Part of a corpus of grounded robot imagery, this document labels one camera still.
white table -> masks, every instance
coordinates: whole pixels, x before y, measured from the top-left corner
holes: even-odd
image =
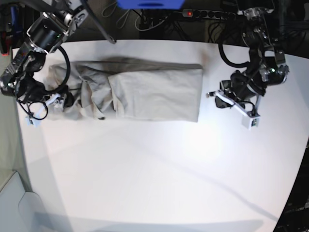
[[[20,123],[33,190],[58,231],[271,232],[295,181],[309,136],[309,60],[287,56],[285,84],[267,89],[258,128],[217,109],[234,68],[217,45],[175,41],[63,44],[71,61],[134,57],[205,67],[198,123],[51,121]],[[248,48],[225,46],[233,62]],[[59,52],[48,66],[64,62]]]

